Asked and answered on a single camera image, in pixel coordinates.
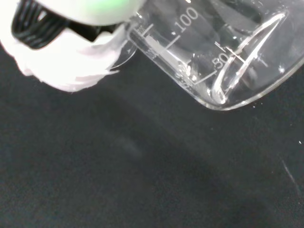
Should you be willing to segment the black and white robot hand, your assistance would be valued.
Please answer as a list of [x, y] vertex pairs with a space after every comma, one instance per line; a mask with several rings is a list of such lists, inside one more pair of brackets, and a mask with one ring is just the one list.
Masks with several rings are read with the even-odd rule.
[[20, 72], [77, 92], [113, 75], [136, 52], [129, 20], [142, 0], [3, 0], [0, 43]]

